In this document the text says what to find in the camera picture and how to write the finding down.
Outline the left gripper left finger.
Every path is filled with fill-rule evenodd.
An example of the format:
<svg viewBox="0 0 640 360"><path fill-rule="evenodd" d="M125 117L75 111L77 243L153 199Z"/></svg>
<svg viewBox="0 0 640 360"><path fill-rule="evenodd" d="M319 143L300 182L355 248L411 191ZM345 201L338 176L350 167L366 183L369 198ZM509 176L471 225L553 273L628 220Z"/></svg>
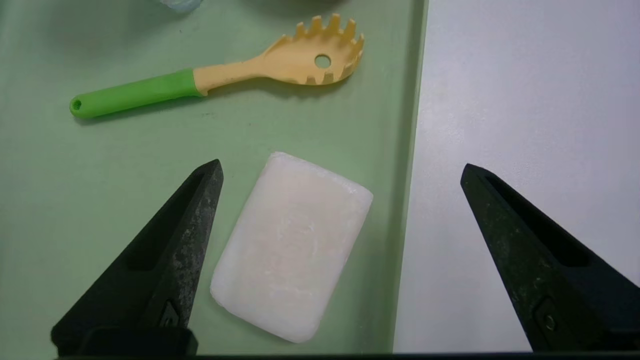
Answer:
<svg viewBox="0 0 640 360"><path fill-rule="evenodd" d="M193 356L188 328L224 173L196 168L53 326L60 356Z"/></svg>

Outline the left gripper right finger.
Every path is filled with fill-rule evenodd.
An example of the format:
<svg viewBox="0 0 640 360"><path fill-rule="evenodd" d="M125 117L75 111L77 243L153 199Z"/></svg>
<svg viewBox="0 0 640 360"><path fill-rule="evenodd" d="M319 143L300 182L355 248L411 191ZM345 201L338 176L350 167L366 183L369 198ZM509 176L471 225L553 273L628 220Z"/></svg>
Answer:
<svg viewBox="0 0 640 360"><path fill-rule="evenodd" d="M491 171L460 185L533 351L639 351L638 285Z"/></svg>

